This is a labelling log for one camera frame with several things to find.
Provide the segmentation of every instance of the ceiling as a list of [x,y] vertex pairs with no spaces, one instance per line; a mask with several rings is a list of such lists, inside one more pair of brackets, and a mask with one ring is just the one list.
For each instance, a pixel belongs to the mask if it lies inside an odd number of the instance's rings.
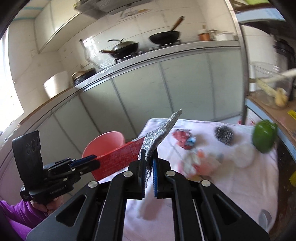
[[14,18],[16,20],[35,19],[50,0],[31,0]]

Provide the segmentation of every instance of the cabinet door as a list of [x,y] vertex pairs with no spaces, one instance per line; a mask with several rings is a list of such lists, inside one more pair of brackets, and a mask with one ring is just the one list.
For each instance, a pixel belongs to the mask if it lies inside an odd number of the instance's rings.
[[216,118],[242,111],[243,71],[240,51],[209,53],[214,82]]
[[120,98],[139,134],[151,118],[168,118],[172,111],[157,64],[114,78]]
[[78,11],[74,10],[75,0],[52,0],[52,18],[57,31],[63,24],[71,19]]
[[38,49],[40,50],[55,32],[50,13],[50,3],[47,4],[41,13],[36,17],[34,23],[36,41]]
[[54,115],[81,153],[100,135],[78,96],[59,108]]
[[214,118],[213,87],[205,53],[161,62],[174,110],[182,119]]
[[3,173],[0,181],[0,197],[10,205],[16,205],[22,198],[20,197],[20,189],[22,188],[22,180],[17,170],[15,159],[13,158]]
[[80,97],[101,133],[119,131],[125,139],[136,138],[110,80],[88,89]]
[[54,116],[49,117],[37,128],[40,133],[43,164],[71,157],[80,159],[81,152],[70,142]]

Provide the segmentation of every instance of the gas stove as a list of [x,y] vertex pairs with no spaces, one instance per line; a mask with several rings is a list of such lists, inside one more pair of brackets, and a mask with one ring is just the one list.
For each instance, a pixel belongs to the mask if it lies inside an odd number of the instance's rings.
[[133,57],[136,57],[140,54],[144,54],[144,53],[147,53],[147,52],[151,52],[151,51],[154,51],[154,50],[158,50],[158,49],[163,49],[163,48],[167,48],[167,47],[170,47],[170,46],[174,46],[174,45],[180,45],[182,44],[181,41],[178,39],[176,42],[174,43],[171,43],[171,44],[166,44],[166,45],[157,45],[157,46],[154,46],[154,47],[151,47],[149,48],[148,51],[138,51],[138,52],[135,52],[135,53],[132,53],[131,55],[129,56],[126,56],[124,58],[121,58],[121,59],[116,59],[115,62],[116,63],[120,63],[120,62],[123,62],[127,59],[130,59],[130,58],[133,58]]
[[149,48],[149,51],[163,49],[163,48],[167,48],[167,47],[174,46],[174,45],[180,45],[180,44],[182,44],[181,40],[178,39],[176,42],[171,43],[171,44],[157,45],[155,47],[151,47],[151,48]]

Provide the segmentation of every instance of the range hood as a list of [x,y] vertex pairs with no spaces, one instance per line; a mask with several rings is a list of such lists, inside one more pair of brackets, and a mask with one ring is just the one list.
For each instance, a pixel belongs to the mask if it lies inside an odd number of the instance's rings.
[[152,0],[80,0],[74,5],[75,10],[99,19],[106,14],[116,14]]

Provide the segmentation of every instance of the screw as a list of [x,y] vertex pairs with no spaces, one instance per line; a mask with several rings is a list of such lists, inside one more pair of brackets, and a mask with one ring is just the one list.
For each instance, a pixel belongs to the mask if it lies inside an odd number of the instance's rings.
[[98,182],[96,182],[96,181],[91,181],[91,182],[89,182],[88,187],[90,187],[90,188],[95,188],[97,185],[98,185]]
[[209,180],[202,180],[202,185],[204,187],[209,187],[211,185],[211,182]]
[[170,170],[170,171],[166,172],[166,175],[169,176],[169,177],[173,177],[173,176],[176,175],[176,173],[174,171]]
[[131,171],[126,171],[126,172],[123,173],[123,175],[125,177],[131,177],[133,175],[133,173]]

